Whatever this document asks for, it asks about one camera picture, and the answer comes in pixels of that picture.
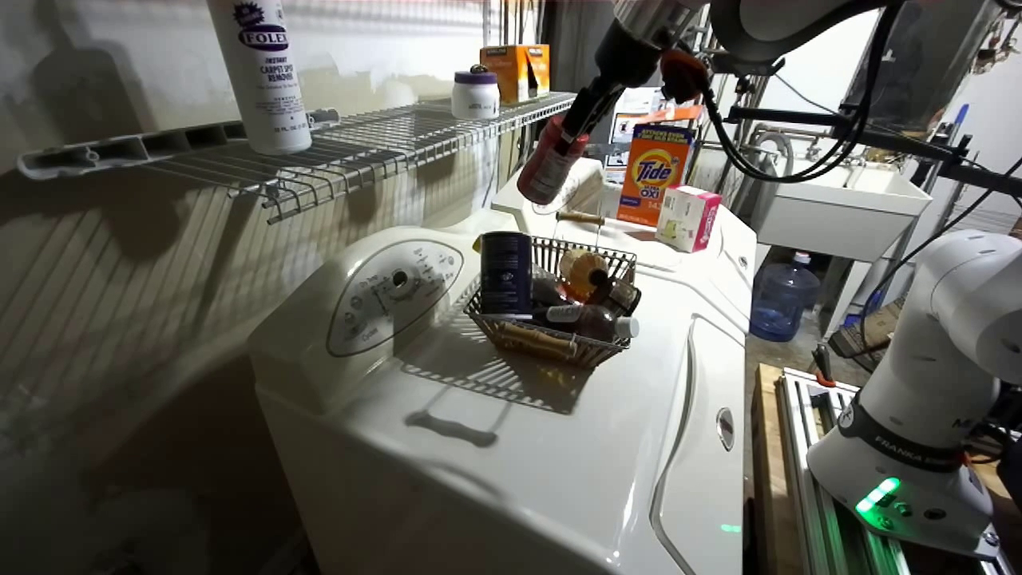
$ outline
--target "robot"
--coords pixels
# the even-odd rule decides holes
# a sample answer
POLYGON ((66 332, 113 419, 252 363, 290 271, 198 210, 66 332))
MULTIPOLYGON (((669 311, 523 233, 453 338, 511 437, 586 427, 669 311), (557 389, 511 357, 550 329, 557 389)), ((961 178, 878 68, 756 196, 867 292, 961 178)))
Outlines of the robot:
MULTIPOLYGON (((550 124, 516 189, 547 202, 563 186, 586 132, 626 87, 642 87, 662 63, 665 92, 706 91, 706 68, 676 53, 673 40, 706 0, 622 0, 598 68, 567 116, 550 124)), ((777 60, 816 33, 899 0, 713 0, 710 20, 726 45, 714 60, 730 75, 774 75, 777 60)), ((968 2, 925 2, 930 14, 968 2)), ((1022 381, 1022 242, 990 233, 951 233, 922 254, 894 345, 857 405, 812 452, 812 475, 861 523, 898 541, 975 553, 990 523, 990 496, 961 464, 963 437, 990 415, 1001 381, 1022 381)))

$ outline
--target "wire basket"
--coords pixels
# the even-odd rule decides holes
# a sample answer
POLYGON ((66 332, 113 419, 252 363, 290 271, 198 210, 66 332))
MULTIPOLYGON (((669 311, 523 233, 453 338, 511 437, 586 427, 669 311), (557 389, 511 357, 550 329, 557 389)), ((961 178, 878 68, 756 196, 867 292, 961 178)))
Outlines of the wire basket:
MULTIPOLYGON (((586 247, 586 242, 567 242, 567 241, 552 241, 552 237, 530 237, 530 271, 533 277, 560 277, 563 275, 563 259, 575 249, 598 254, 607 266, 611 281, 636 281, 636 254, 619 254, 619 249, 602 249, 602 247, 586 247)), ((499 319, 482 313, 482 286, 473 292, 466 304, 468 319, 487 337, 503 353, 521 353, 521 356, 543 356, 560 363, 577 363, 593 371, 607 357, 619 356, 629 347, 629 337, 615 338, 586 338, 577 332, 560 332, 547 329, 539 323, 526 323, 530 329, 543 332, 550 345, 523 345, 515 338, 516 326, 515 319, 499 319)))

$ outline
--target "orange box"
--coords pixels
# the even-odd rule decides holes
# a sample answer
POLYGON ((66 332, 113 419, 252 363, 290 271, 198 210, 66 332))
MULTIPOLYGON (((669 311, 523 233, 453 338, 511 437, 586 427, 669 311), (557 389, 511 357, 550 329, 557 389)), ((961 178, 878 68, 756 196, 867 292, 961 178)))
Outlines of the orange box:
POLYGON ((500 103, 526 103, 550 92, 550 45, 487 45, 480 63, 499 76, 500 103))
POLYGON ((696 132, 690 128, 636 124, 615 218, 656 227, 665 192, 688 178, 693 145, 696 132))

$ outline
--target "green light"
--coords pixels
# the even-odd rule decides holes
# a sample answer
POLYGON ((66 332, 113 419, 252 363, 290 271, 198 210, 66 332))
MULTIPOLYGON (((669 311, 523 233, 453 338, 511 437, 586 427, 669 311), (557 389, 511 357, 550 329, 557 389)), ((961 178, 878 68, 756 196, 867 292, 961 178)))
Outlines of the green light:
POLYGON ((889 475, 880 486, 875 486, 860 504, 857 511, 860 514, 867 514, 880 498, 889 498, 891 492, 899 488, 899 480, 898 475, 889 475))

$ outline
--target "washing machine lid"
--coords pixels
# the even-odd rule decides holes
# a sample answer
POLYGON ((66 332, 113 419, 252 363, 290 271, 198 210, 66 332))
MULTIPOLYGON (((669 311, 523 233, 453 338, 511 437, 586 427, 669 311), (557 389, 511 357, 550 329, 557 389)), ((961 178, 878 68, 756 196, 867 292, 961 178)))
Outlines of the washing machine lid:
POLYGON ((611 571, 742 571, 744 326, 684 281, 638 289, 638 338, 567 415, 460 313, 327 424, 611 571))

